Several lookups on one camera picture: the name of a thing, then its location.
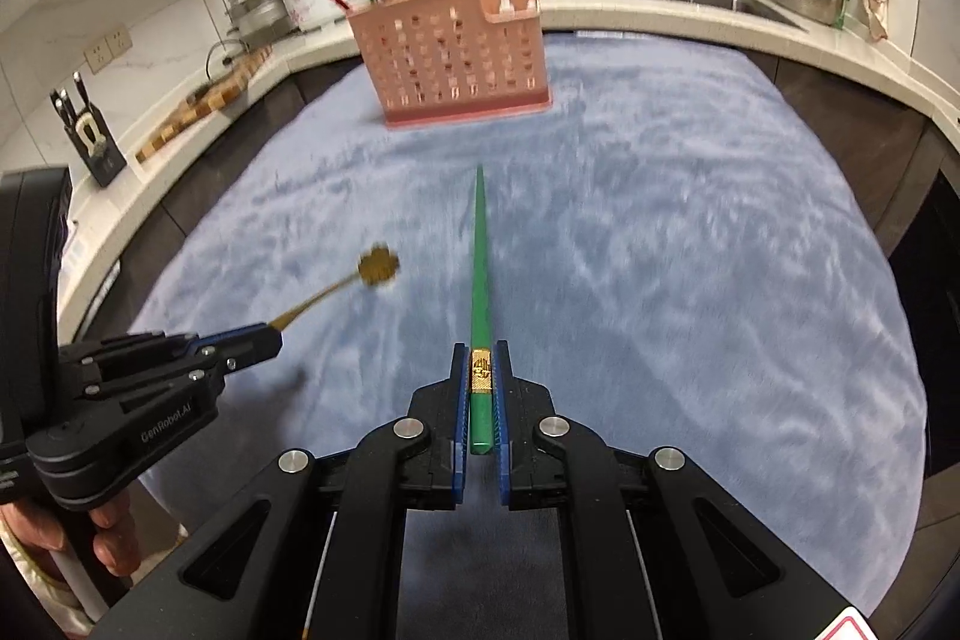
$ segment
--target golden spoon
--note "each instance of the golden spoon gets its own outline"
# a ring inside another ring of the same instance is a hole
[[[286,311],[282,316],[272,319],[268,325],[282,332],[287,326],[293,323],[299,316],[302,316],[307,310],[317,304],[321,299],[325,299],[335,290],[347,287],[356,280],[363,280],[368,286],[379,286],[397,274],[400,269],[400,259],[390,252],[390,248],[385,244],[374,244],[370,252],[365,253],[357,263],[357,271],[349,277],[334,283],[330,287],[325,287],[320,293],[316,293],[307,299],[304,303],[296,305],[293,309]]]

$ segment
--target sleeve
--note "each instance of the sleeve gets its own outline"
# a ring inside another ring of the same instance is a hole
[[[83,612],[80,602],[63,581],[51,578],[30,558],[23,550],[19,540],[13,536],[3,516],[0,516],[0,539],[10,553],[13,563],[20,571],[24,581],[30,586],[37,600],[50,614],[64,632],[74,635],[88,635],[93,629],[93,622]]]

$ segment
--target pot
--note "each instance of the pot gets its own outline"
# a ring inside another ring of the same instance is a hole
[[[272,44],[296,29],[283,0],[229,0],[227,13],[251,49]]]

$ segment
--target metal screw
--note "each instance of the metal screw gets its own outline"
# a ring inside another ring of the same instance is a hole
[[[563,437],[563,435],[569,431],[570,424],[568,420],[560,418],[559,415],[550,415],[541,421],[541,432],[546,434],[547,437]]]
[[[660,448],[654,453],[654,461],[659,468],[676,472],[686,463],[686,458],[676,448]]]
[[[301,472],[310,463],[310,456],[304,451],[287,451],[277,458],[277,466],[291,475]]]
[[[401,439],[413,439],[424,433],[424,424],[416,418],[400,418],[394,424],[394,434]]]

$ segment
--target kitchen counter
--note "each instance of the kitchen counter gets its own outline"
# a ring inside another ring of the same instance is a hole
[[[800,28],[711,7],[659,0],[541,0],[544,30],[606,29],[680,36],[767,52],[807,64],[872,88],[928,116],[960,149],[960,94],[889,43],[871,44],[848,19],[838,31],[774,6]],[[59,279],[58,327],[61,342],[74,338],[104,277],[160,199],[235,119],[284,78],[306,68],[358,53],[346,22],[275,44],[240,100],[188,129],[145,164],[133,158],[152,130],[203,82],[203,68],[147,110],[118,143],[130,165],[107,189],[90,178],[75,189],[70,218],[75,221],[64,251]]]

